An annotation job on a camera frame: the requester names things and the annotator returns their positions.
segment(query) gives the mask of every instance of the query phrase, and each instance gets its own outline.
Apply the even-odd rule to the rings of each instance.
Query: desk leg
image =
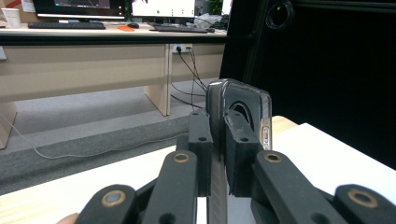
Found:
[[[172,51],[171,45],[165,45],[164,51],[164,65],[163,65],[163,76],[162,81],[159,85],[151,85],[145,87],[145,94],[151,100],[152,103],[163,113],[164,116],[170,115],[170,97],[169,91],[170,78],[172,74]]]
[[[0,104],[0,112],[10,122],[14,122],[15,116],[17,115],[17,107],[13,102],[2,103]],[[6,147],[10,132],[11,126],[9,126],[3,118],[0,118],[0,149]]]

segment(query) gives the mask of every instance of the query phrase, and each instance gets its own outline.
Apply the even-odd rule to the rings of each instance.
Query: monitor screen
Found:
[[[124,0],[33,0],[38,18],[125,20]]]
[[[131,0],[132,17],[193,18],[195,0]]]

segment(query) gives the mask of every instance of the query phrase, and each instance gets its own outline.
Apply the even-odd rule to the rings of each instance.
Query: smartphone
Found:
[[[267,91],[233,79],[219,79],[209,84],[205,103],[206,113],[210,115],[215,151],[223,151],[223,141],[216,139],[225,137],[226,109],[236,110],[244,115],[262,147],[272,150],[272,102]]]

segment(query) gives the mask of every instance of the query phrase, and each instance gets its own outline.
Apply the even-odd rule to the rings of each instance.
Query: gray floor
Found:
[[[178,82],[175,86],[191,92],[191,81]],[[197,86],[194,93],[205,94]],[[191,101],[189,95],[175,89],[172,94]],[[205,105],[205,97],[194,96],[193,101],[196,105]],[[187,116],[192,111],[190,105],[172,99],[171,115],[164,117],[144,94],[143,88],[21,101],[16,105],[18,114],[14,125],[31,145],[48,156],[91,155],[98,150],[102,153],[121,147],[130,149],[92,160],[52,161],[38,157],[32,146],[12,131],[7,147],[0,150],[0,195],[174,144],[173,139],[141,147],[135,152],[131,147],[185,133]]]

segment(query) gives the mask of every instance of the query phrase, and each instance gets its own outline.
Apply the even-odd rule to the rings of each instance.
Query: keyboard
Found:
[[[185,26],[154,26],[154,29],[159,32],[207,33],[206,29],[190,28]]]
[[[27,23],[31,29],[78,29],[78,30],[105,30],[106,27],[101,22],[46,22],[31,21]]]

